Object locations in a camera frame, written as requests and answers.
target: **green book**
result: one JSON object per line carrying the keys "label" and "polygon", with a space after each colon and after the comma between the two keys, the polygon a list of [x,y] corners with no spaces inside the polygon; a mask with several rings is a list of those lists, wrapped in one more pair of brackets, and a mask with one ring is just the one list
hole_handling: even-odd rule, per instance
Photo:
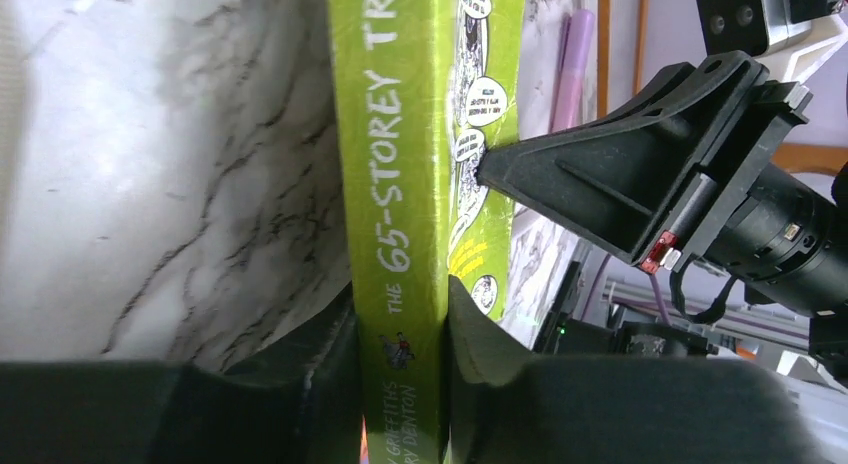
{"label": "green book", "polygon": [[524,0],[329,0],[369,459],[441,463],[448,274],[500,319],[513,204],[480,187],[518,140]]}

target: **purple cable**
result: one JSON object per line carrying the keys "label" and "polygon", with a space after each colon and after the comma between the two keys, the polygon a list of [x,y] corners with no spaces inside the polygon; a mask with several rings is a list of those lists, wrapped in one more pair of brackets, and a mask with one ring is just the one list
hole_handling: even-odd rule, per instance
{"label": "purple cable", "polygon": [[607,268],[607,264],[609,263],[609,258],[612,257],[612,254],[607,254],[604,256],[604,260],[601,261],[601,267],[598,268],[598,275],[595,276],[595,280],[592,281],[592,287],[589,288],[589,296],[586,298],[586,306],[583,307],[583,312],[580,313],[580,320],[582,321],[586,314],[589,312],[589,306],[592,304],[592,296],[595,295],[595,291],[598,290],[598,284],[601,282],[601,277],[604,275],[604,270]]}
{"label": "purple cable", "polygon": [[651,279],[651,287],[654,289],[654,302],[657,303],[657,309],[660,311],[660,319],[662,319],[663,324],[670,326],[671,318],[668,317],[668,308],[665,307],[665,299],[662,298],[660,281],[657,280],[657,276],[654,274],[649,274],[648,277]]}

